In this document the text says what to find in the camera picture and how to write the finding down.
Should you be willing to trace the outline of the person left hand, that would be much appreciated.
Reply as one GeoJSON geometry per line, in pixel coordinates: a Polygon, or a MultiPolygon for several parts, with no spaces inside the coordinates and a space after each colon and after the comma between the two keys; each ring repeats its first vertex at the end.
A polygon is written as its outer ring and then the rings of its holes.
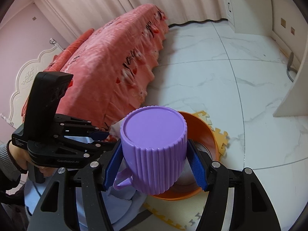
{"type": "Polygon", "coordinates": [[[8,152],[13,157],[14,161],[17,163],[18,168],[21,168],[21,173],[26,174],[28,172],[28,165],[31,164],[39,169],[39,171],[45,176],[50,177],[56,171],[55,168],[37,166],[34,165],[30,159],[28,151],[21,149],[17,146],[14,146],[12,143],[8,146],[8,152]]]}

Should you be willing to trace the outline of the dark grey sleeve forearm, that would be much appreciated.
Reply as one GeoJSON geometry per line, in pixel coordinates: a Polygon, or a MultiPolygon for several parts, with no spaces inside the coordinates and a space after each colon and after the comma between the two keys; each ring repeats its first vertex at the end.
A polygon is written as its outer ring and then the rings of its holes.
{"type": "Polygon", "coordinates": [[[1,145],[1,230],[27,230],[29,220],[24,205],[24,187],[14,194],[23,170],[9,153],[9,144],[1,145]]]}

